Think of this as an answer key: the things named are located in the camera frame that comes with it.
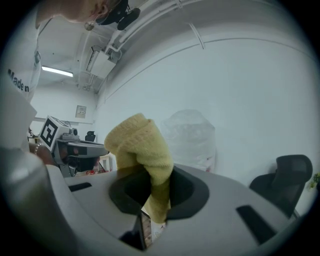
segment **green plant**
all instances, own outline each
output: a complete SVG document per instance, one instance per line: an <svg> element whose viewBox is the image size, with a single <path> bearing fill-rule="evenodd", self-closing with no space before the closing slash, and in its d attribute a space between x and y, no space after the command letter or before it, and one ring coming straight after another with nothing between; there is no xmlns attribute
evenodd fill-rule
<svg viewBox="0 0 320 256"><path fill-rule="evenodd" d="M320 182L320 172L313 175L313 177L311 178L311 181L309 183L309 188L310 189L315 188L319 182Z"/></svg>

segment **fluorescent tube light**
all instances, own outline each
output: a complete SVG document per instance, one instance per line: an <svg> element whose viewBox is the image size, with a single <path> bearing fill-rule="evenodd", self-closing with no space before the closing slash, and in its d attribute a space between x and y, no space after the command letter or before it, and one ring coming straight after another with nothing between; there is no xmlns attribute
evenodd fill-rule
<svg viewBox="0 0 320 256"><path fill-rule="evenodd" d="M73 73L67 72L67 71L62 71L62 70L59 70L59 69L56 69L56 68L52 68L52 67L48 67L48 66L42 66L42 69L44 71L49 71L49 72L65 75L65 76L72 77L72 78L74 77Z"/></svg>

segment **person's neck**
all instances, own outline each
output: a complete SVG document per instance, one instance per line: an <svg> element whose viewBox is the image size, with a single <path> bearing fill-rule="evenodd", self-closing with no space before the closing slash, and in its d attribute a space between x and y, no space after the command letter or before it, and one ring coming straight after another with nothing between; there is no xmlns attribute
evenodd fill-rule
<svg viewBox="0 0 320 256"><path fill-rule="evenodd" d="M65 0L43 0L38 5L35 28L38 29L45 20L61 14L61 6Z"/></svg>

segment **folded towel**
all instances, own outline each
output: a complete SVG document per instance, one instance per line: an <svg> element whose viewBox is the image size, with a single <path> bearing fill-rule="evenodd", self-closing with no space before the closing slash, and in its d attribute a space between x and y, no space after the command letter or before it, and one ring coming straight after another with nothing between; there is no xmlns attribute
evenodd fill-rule
<svg viewBox="0 0 320 256"><path fill-rule="evenodd" d="M104 147L115 155L118 172L137 165L148 171L151 195L144 207L155 223L164 223L170 209L169 178L174 162L155 122L136 114L106 136Z"/></svg>

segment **plastic bag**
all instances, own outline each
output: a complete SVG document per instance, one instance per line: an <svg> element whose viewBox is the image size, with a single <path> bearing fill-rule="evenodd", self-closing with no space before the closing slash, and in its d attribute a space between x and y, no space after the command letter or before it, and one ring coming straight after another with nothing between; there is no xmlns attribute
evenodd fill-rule
<svg viewBox="0 0 320 256"><path fill-rule="evenodd" d="M161 123L175 164L212 172L216 158L215 127L198 111L185 109Z"/></svg>

